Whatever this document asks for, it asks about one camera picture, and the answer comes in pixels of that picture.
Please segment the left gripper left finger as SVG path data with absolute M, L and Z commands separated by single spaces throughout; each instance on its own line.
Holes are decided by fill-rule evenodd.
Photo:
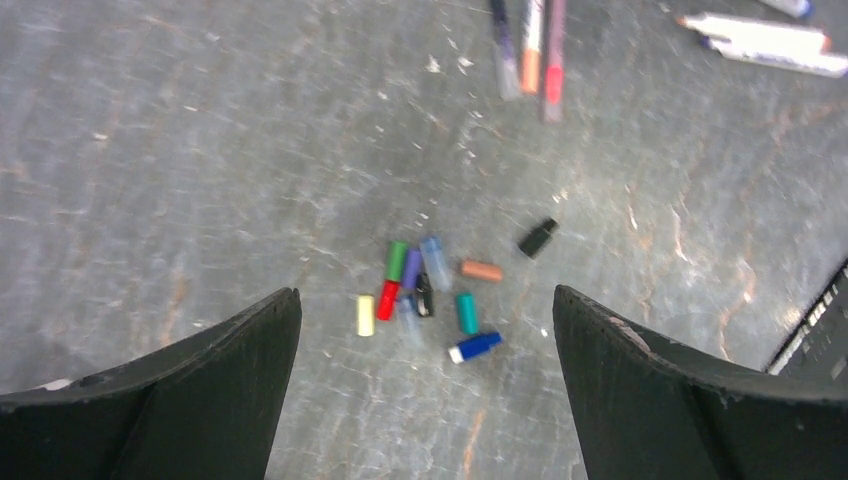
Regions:
M 3 395 L 2 477 L 263 478 L 301 322 L 283 288 L 131 362 Z

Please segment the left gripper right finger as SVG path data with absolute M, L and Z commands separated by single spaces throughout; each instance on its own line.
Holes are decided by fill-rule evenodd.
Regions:
M 843 479 L 847 391 L 733 364 L 560 285 L 557 351 L 592 479 Z

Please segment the blue marker cap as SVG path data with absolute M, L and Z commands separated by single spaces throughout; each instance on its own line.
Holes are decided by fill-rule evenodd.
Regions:
M 502 343 L 498 332 L 482 333 L 469 337 L 448 349 L 448 355 L 454 364 L 465 363 L 490 352 Z

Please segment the yellow marker cap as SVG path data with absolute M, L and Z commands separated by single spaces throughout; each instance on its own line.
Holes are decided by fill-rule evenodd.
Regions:
M 357 335 L 370 337 L 375 332 L 375 307 L 372 295 L 359 295 L 357 297 L 356 326 Z

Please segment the black marker cap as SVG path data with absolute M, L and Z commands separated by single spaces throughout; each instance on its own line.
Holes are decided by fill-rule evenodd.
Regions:
M 558 228 L 559 223 L 553 218 L 548 217 L 542 220 L 519 241 L 519 250 L 528 258 L 535 258 L 551 241 Z

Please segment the teal marker cap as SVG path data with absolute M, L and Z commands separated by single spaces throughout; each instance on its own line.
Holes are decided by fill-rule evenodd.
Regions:
M 470 292 L 463 292 L 456 296 L 456 312 L 460 329 L 464 334 L 475 335 L 479 332 L 474 296 Z

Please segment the green marker cap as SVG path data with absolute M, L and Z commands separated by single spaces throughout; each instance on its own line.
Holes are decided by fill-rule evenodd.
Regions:
M 407 248 L 408 246 L 406 242 L 397 240 L 389 242 L 385 267 L 386 280 L 392 282 L 401 281 Z

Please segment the clear blue pen cap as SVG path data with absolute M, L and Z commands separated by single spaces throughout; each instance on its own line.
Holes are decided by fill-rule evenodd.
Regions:
M 439 237 L 424 237 L 419 246 L 432 287 L 441 292 L 450 291 L 453 285 L 452 272 L 448 266 Z

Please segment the black gel pen cap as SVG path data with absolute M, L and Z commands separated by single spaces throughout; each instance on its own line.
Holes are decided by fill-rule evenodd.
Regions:
M 434 316 L 434 290 L 426 273 L 419 273 L 416 278 L 414 298 L 419 317 L 430 318 Z

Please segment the orange cap white marker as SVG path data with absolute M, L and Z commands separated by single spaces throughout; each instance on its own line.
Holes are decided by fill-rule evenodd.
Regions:
M 539 89 L 545 3 L 545 0 L 527 0 L 524 10 L 520 86 L 527 94 L 536 94 Z

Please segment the purple cap white marker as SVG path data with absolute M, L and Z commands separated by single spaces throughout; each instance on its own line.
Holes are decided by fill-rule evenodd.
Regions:
M 844 78 L 847 75 L 847 57 L 840 54 L 819 52 L 768 52 L 733 44 L 732 42 L 702 36 L 701 46 L 716 51 L 722 57 L 734 61 L 780 68 L 827 78 Z

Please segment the red cap pink marker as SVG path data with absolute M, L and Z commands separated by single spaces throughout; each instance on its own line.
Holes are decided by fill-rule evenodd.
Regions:
M 548 123 L 562 119 L 562 91 L 565 78 L 564 37 L 566 0 L 548 2 L 548 25 L 546 29 L 547 60 L 544 79 L 543 120 Z

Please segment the purple gel pen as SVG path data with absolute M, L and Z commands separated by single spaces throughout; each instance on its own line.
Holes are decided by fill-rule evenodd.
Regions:
M 520 86 L 513 40 L 504 0 L 489 0 L 494 32 L 494 65 L 497 86 L 502 99 L 512 100 L 520 95 Z

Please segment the brown cap white marker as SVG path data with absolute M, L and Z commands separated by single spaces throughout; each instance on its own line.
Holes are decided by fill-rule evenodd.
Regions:
M 679 16 L 676 22 L 708 37 L 763 49 L 820 53 L 831 46 L 829 37 L 821 29 L 806 26 L 712 12 Z

